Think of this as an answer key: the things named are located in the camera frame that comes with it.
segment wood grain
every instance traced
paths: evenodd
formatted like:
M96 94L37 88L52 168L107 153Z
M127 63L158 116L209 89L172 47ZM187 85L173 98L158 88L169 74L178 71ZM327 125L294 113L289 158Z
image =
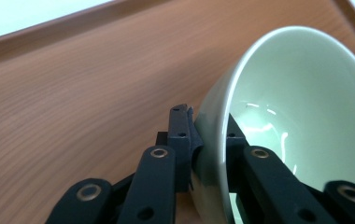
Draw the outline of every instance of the wood grain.
M0 223L44 223L79 180L134 172L169 108L198 108L273 29L311 26L355 53L333 1L147 1L119 17L113 4L0 38ZM177 223L201 223L189 194Z

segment white ceramic bowl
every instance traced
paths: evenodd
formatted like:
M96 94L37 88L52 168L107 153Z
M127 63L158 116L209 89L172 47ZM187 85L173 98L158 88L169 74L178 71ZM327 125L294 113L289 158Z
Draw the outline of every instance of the white ceramic bowl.
M206 96L195 121L205 147L192 174L206 223L234 221L225 166L229 113L251 145L274 150L307 185L355 183L355 56L329 35L275 30Z

